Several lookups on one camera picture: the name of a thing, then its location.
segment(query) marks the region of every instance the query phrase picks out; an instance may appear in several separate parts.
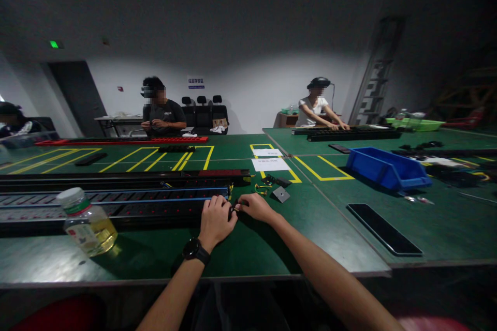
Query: dark clothing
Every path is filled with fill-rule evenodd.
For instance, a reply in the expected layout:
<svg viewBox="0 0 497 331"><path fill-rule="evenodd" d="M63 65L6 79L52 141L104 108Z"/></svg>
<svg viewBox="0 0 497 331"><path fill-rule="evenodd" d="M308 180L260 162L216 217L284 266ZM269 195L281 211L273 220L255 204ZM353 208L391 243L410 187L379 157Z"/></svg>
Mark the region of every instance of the dark clothing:
<svg viewBox="0 0 497 331"><path fill-rule="evenodd" d="M0 138L9 137L9 136L20 136L22 134L41 132L41 124L35 121L25 121L23 124L19 124L16 126L6 125L2 129L0 129Z"/></svg>
<svg viewBox="0 0 497 331"><path fill-rule="evenodd" d="M166 104L147 104L143 107L143 121L150 122L150 124L152 124L153 119L160 119L171 123L186 123L186 116L183 109L176 102L171 101L170 99L167 100ZM178 134L179 132L180 129L176 128L158 128L152 126L152 129L148 131L147 134L151 137L162 137L171 134Z"/></svg>

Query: wristwatch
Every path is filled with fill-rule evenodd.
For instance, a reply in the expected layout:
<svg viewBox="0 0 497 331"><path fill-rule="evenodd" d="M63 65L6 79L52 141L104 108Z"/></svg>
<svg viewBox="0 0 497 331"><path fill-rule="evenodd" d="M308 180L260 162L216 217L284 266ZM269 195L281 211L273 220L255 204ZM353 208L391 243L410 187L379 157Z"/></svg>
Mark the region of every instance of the wristwatch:
<svg viewBox="0 0 497 331"><path fill-rule="evenodd" d="M186 260L199 259L205 266L211 260L211 256L203 249L202 244L197 238L192 238L185 244L183 257Z"/></svg>

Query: metal ladder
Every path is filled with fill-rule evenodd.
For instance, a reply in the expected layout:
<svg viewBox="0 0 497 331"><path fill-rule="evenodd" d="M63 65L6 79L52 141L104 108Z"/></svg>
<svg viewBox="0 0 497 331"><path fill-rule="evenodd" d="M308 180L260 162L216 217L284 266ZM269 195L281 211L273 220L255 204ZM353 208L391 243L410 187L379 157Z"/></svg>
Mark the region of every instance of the metal ladder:
<svg viewBox="0 0 497 331"><path fill-rule="evenodd" d="M404 26L405 17L386 17L379 22L371 57L350 116L352 125L378 122L387 92L393 56L399 45Z"/></svg>

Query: green exit sign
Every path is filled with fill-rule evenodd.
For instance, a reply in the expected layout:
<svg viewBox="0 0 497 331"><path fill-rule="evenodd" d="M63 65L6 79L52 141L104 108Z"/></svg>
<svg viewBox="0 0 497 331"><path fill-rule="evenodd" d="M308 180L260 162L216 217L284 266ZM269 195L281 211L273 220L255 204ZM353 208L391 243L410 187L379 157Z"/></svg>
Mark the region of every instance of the green exit sign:
<svg viewBox="0 0 497 331"><path fill-rule="evenodd" d="M53 49L64 49L64 46L59 40L49 40L48 43Z"/></svg>

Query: door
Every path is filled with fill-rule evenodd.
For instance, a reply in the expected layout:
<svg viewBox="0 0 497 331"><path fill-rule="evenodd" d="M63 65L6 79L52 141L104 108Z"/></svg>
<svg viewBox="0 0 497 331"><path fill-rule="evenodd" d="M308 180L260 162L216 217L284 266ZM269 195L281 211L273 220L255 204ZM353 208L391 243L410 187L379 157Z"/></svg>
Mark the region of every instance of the door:
<svg viewBox="0 0 497 331"><path fill-rule="evenodd" d="M100 125L94 118L107 113L86 62L57 62L48 66L83 135L102 137Z"/></svg>

